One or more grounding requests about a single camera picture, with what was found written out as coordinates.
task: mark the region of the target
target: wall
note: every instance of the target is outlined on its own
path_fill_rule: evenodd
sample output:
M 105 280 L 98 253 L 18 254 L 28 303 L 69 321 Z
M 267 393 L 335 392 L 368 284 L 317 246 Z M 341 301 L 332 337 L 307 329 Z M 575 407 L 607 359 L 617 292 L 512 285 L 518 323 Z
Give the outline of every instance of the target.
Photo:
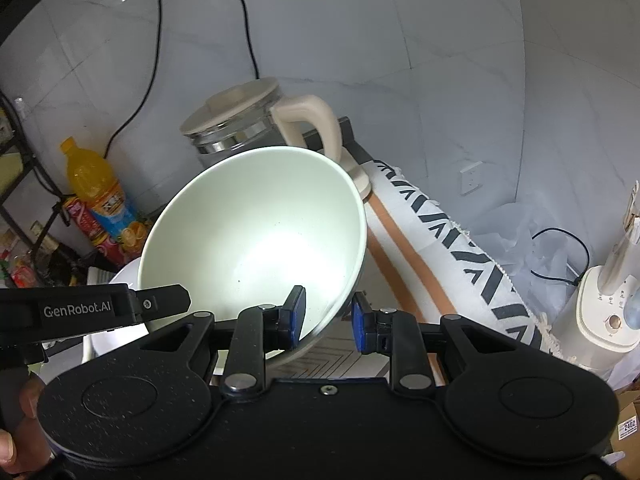
M 454 218 L 513 201 L 524 110 L 519 0 L 247 3 L 262 74 L 348 115 L 374 157 L 400 166 Z M 180 123 L 252 77 L 237 0 L 164 0 L 164 19 L 156 85 L 110 155 L 145 211 L 202 169 Z M 27 102 L 28 135 L 61 184 L 60 141 L 74 135 L 102 151 L 137 106 L 155 24 L 155 0 L 43 0 L 0 46 L 0 84 Z M 484 186 L 460 196 L 458 172 L 478 160 Z M 42 216 L 41 200 L 29 202 L 21 214 Z
M 527 99 L 518 198 L 542 196 L 603 263 L 640 178 L 640 0 L 521 3 Z

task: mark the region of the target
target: power socket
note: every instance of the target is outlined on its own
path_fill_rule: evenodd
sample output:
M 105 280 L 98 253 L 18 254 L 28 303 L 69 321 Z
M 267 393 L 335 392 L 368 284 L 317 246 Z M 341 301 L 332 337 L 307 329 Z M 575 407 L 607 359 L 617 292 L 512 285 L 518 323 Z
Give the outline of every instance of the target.
M 460 195 L 467 195 L 482 186 L 482 162 L 460 170 Z

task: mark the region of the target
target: barcode label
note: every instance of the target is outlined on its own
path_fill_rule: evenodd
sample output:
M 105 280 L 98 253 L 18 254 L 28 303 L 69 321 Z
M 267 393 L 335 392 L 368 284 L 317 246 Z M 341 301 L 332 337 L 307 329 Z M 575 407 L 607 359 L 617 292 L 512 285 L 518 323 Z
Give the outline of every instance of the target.
M 634 415 L 618 424 L 618 440 L 622 440 L 630 434 L 634 434 L 636 431 L 638 431 L 638 416 Z

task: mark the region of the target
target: human hand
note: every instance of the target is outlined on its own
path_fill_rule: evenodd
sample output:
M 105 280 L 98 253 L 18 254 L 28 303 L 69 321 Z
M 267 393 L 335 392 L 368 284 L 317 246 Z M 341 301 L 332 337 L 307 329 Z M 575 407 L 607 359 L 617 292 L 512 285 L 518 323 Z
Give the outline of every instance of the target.
M 36 420 L 38 398 L 44 383 L 35 374 L 20 391 L 20 407 L 25 417 L 11 435 L 0 430 L 0 466 L 9 474 L 37 471 L 51 457 L 49 444 Z

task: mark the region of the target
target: kettle handle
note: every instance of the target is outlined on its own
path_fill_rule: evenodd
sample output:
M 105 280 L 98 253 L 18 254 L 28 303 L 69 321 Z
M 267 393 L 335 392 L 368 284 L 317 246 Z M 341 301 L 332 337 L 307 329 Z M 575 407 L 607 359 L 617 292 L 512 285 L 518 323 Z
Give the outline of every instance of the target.
M 271 107 L 271 116 L 289 146 L 306 148 L 299 121 L 310 123 L 320 135 L 324 154 L 340 163 L 342 132 L 331 107 L 315 95 L 283 97 Z

